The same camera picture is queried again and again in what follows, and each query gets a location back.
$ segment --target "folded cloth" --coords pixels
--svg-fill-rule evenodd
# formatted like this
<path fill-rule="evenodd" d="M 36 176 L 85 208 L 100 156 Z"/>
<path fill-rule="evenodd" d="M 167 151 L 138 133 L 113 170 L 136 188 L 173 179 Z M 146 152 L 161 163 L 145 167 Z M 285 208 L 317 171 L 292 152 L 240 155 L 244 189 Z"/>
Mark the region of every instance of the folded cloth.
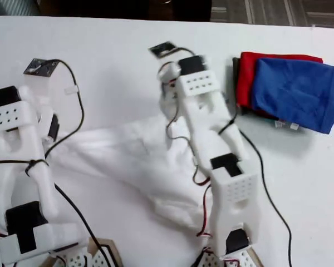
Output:
<path fill-rule="evenodd" d="M 237 104 L 242 107 L 252 108 L 251 88 L 254 80 L 255 64 L 260 58 L 284 58 L 289 60 L 309 60 L 323 63 L 318 57 L 307 55 L 268 55 L 253 52 L 242 52 L 240 58 L 240 73 L 237 86 Z"/>
<path fill-rule="evenodd" d="M 256 65 L 252 107 L 328 134 L 334 124 L 334 67 L 261 58 Z"/>

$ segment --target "red cloth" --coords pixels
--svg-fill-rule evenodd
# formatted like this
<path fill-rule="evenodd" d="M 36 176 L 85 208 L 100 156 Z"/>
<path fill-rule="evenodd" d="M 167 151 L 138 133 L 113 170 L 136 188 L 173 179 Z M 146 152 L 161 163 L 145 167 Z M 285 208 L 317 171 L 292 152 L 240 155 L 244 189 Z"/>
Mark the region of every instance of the red cloth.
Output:
<path fill-rule="evenodd" d="M 242 52 L 239 80 L 236 91 L 237 104 L 243 107 L 251 106 L 251 88 L 254 80 L 256 61 L 262 57 L 282 58 L 286 60 L 308 60 L 323 63 L 323 59 L 307 55 L 268 55 L 253 52 Z"/>

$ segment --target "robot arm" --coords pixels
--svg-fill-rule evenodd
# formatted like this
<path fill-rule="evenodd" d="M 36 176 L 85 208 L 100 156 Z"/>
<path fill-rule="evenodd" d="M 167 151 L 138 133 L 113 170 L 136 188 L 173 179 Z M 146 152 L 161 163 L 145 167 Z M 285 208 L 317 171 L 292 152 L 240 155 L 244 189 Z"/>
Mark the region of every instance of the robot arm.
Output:
<path fill-rule="evenodd" d="M 232 118 L 214 72 L 202 56 L 192 56 L 166 64 L 160 79 L 163 113 L 185 117 L 198 166 L 211 180 L 214 253 L 223 257 L 249 248 L 258 238 L 257 174 L 237 126 L 220 132 Z"/>
<path fill-rule="evenodd" d="M 60 208 L 42 141 L 54 140 L 58 128 L 53 109 L 39 106 L 28 87 L 0 89 L 0 161 L 23 161 L 0 164 L 0 226 L 8 232 L 0 238 L 4 264 L 87 243 L 77 224 L 55 223 Z M 31 160 L 36 164 L 27 169 Z M 16 177 L 25 171 L 37 185 L 39 201 L 12 206 Z"/>

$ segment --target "electrical wire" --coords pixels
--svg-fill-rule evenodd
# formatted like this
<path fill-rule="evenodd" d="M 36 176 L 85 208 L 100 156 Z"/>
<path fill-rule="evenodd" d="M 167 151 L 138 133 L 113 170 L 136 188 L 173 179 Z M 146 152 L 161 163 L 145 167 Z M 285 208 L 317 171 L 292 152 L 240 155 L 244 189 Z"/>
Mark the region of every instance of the electrical wire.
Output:
<path fill-rule="evenodd" d="M 64 260 L 64 258 L 62 258 L 62 257 L 60 257 L 60 256 L 56 256 L 56 258 L 58 258 L 59 260 L 61 260 L 61 261 L 63 262 L 64 267 L 67 266 L 67 263 L 66 263 L 66 261 Z"/>
<path fill-rule="evenodd" d="M 63 60 L 59 60 L 59 59 L 54 59 L 54 60 L 46 60 L 44 61 L 43 63 L 41 63 L 41 65 L 39 67 L 43 67 L 44 65 L 47 65 L 47 64 L 50 64 L 50 63 L 53 63 L 53 62 L 59 62 L 59 63 L 62 63 L 63 65 L 65 65 L 67 67 L 67 69 L 69 70 L 71 76 L 72 76 L 72 79 L 73 79 L 73 83 L 75 86 L 77 86 L 78 88 L 78 91 L 77 91 L 77 96 L 78 96 L 78 101 L 79 101 L 79 106 L 80 106 L 80 109 L 81 109 L 81 120 L 80 120 L 80 123 L 78 125 L 78 127 L 72 131 L 70 134 L 66 135 L 65 137 L 63 137 L 62 139 L 60 139 L 59 141 L 57 141 L 56 143 L 54 143 L 45 153 L 45 158 L 48 157 L 48 155 L 51 153 L 51 151 L 57 147 L 60 143 L 62 143 L 64 140 L 67 140 L 69 137 L 71 137 L 72 135 L 74 135 L 77 131 L 80 130 L 80 128 L 82 127 L 83 125 L 83 122 L 84 122 L 84 118 L 85 118 L 85 112 L 84 112 L 84 107 L 83 107 L 83 103 L 82 103 L 82 98 L 81 98 L 81 95 L 80 95 L 80 90 L 79 90 L 79 87 L 78 87 L 78 84 L 77 84 L 77 80 L 76 80 L 76 77 L 73 73 L 73 70 L 71 69 L 71 67 L 66 63 L 64 62 Z"/>
<path fill-rule="evenodd" d="M 199 233 L 197 233 L 197 236 L 201 236 L 201 235 L 207 235 L 207 236 L 212 236 L 211 234 L 208 234 L 205 232 L 205 227 L 207 226 L 207 205 L 206 205 L 206 195 L 207 195 L 207 191 L 208 189 L 211 187 L 211 185 L 208 185 L 208 187 L 205 189 L 204 191 L 204 195 L 203 195 L 203 226 L 202 229 Z"/>
<path fill-rule="evenodd" d="M 274 204 L 274 202 L 273 202 L 273 200 L 271 198 L 271 195 L 268 192 L 266 181 L 265 181 L 265 176 L 264 176 L 264 167 L 263 167 L 263 160 L 262 160 L 261 153 L 259 152 L 259 150 L 255 146 L 255 144 L 250 140 L 250 138 L 247 137 L 247 135 L 243 131 L 241 131 L 241 130 L 239 130 L 239 131 L 242 134 L 242 136 L 246 139 L 246 141 L 248 141 L 248 143 L 252 146 L 252 148 L 255 150 L 258 158 L 260 159 L 262 184 L 263 184 L 263 187 L 265 189 L 267 198 L 268 198 L 269 202 L 271 203 L 273 209 L 275 210 L 275 212 L 277 213 L 277 215 L 279 216 L 279 218 L 282 220 L 282 222 L 284 223 L 284 225 L 287 228 L 288 235 L 289 235 L 289 239 L 288 239 L 288 265 L 289 265 L 289 267 L 292 267 L 292 259 L 291 259 L 292 231 L 291 231 L 291 228 L 288 226 L 288 224 L 287 224 L 286 220 L 284 219 L 284 217 L 282 216 L 282 214 L 278 211 L 276 205 Z"/>
<path fill-rule="evenodd" d="M 100 243 L 98 242 L 97 238 L 95 237 L 93 231 L 91 230 L 89 224 L 87 223 L 86 219 L 84 218 L 82 212 L 78 209 L 78 207 L 74 204 L 74 202 L 64 193 L 64 191 L 57 185 L 55 184 L 56 190 L 67 200 L 67 202 L 73 207 L 73 209 L 78 213 L 78 216 L 80 219 L 83 221 L 85 228 L 88 230 L 92 240 L 94 241 L 95 245 L 98 247 L 100 252 L 102 253 L 107 265 L 111 267 L 109 259 L 107 258 L 104 249 L 102 249 Z"/>
<path fill-rule="evenodd" d="M 178 101 L 178 98 L 176 97 L 176 113 L 175 113 L 175 115 L 173 116 L 173 118 L 169 121 L 169 123 L 168 123 L 167 126 L 166 126 L 166 135 L 167 135 L 167 137 L 168 137 L 169 139 L 171 139 L 171 140 L 184 139 L 184 140 L 187 142 L 187 144 L 188 144 L 188 146 L 189 146 L 189 148 L 190 148 L 190 150 L 191 150 L 191 152 L 192 152 L 192 154 L 193 154 L 193 157 L 195 157 L 195 152 L 194 152 L 193 146 L 191 145 L 190 140 L 189 140 L 186 136 L 177 136 L 177 137 L 173 137 L 173 136 L 171 136 L 170 133 L 169 133 L 169 128 L 170 128 L 170 126 L 172 125 L 172 123 L 177 119 L 178 112 L 179 112 L 179 101 Z M 202 181 L 202 182 L 197 182 L 197 181 L 195 180 L 195 178 L 196 178 L 196 176 L 197 176 L 197 173 L 198 173 L 198 170 L 199 170 L 199 166 L 198 166 L 198 164 L 195 164 L 195 171 L 194 171 L 194 173 L 193 173 L 193 177 L 192 177 L 193 182 L 194 182 L 196 185 L 199 185 L 199 186 L 206 185 L 206 184 L 210 181 L 210 178 L 209 178 L 209 177 L 207 177 L 207 178 L 206 178 L 204 181 Z"/>
<path fill-rule="evenodd" d="M 235 122 L 236 115 L 237 113 L 235 113 L 234 117 L 223 128 L 220 129 L 218 135 L 221 135 L 229 126 L 231 126 Z"/>
<path fill-rule="evenodd" d="M 77 81 L 76 81 L 76 77 L 73 73 L 73 70 L 71 69 L 71 67 L 66 63 L 64 62 L 63 60 L 59 60 L 59 59 L 54 59 L 54 60 L 47 60 L 47 61 L 44 61 L 42 64 L 41 64 L 41 67 L 46 65 L 46 64 L 50 64 L 50 63 L 53 63 L 53 62 L 59 62 L 59 63 L 62 63 L 63 65 L 65 65 L 69 72 L 71 73 L 71 76 L 72 76 L 72 79 L 73 79 L 73 82 L 74 82 L 74 85 L 78 87 L 78 84 L 77 84 Z M 81 95 L 80 95 L 80 91 L 79 91 L 79 87 L 78 87 L 78 91 L 77 91 L 77 95 L 78 95 L 78 100 L 79 100 L 79 105 L 80 105 L 80 109 L 81 109 L 81 120 L 80 120 L 80 123 L 78 125 L 78 127 L 72 131 L 70 134 L 66 135 L 65 137 L 63 137 L 62 139 L 60 139 L 59 141 L 57 141 L 54 145 L 52 145 L 45 153 L 45 158 L 47 158 L 49 156 L 49 154 L 51 153 L 51 151 L 57 147 L 59 144 L 61 144 L 62 142 L 64 142 L 64 140 L 67 140 L 69 137 L 71 137 L 72 135 L 74 135 L 77 131 L 80 130 L 80 128 L 82 127 L 83 125 L 83 122 L 84 122 L 84 118 L 85 118 L 85 112 L 84 112 L 84 107 L 83 107 L 83 103 L 82 103 L 82 99 L 81 99 Z M 66 193 L 57 185 L 55 184 L 55 188 L 56 190 L 67 200 L 67 202 L 72 206 L 72 208 L 77 212 L 78 216 L 80 217 L 80 219 L 82 220 L 82 222 L 84 223 L 87 231 L 89 232 L 92 240 L 94 241 L 95 245 L 97 246 L 97 248 L 100 250 L 100 252 L 102 253 L 106 263 L 107 263 L 107 266 L 111 267 L 110 265 L 110 262 L 109 262 L 109 259 L 107 258 L 107 255 L 105 254 L 104 250 L 102 249 L 100 243 L 98 242 L 97 238 L 95 237 L 93 231 L 91 230 L 88 222 L 86 221 L 86 219 L 84 218 L 82 212 L 78 209 L 78 207 L 74 204 L 74 202 L 66 195 Z"/>
<path fill-rule="evenodd" d="M 236 263 L 236 267 L 240 267 L 240 260 L 238 259 L 227 259 L 223 261 L 224 261 L 224 267 L 227 267 L 227 263 L 231 263 L 231 264 Z"/>

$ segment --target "blue cloth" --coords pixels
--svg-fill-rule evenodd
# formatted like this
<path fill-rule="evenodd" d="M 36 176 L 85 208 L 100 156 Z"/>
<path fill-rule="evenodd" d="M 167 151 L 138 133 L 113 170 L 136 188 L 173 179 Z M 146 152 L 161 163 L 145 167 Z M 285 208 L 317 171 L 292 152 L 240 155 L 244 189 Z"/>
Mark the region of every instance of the blue cloth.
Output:
<path fill-rule="evenodd" d="M 334 124 L 334 67 L 261 58 L 251 98 L 254 110 L 328 134 Z"/>

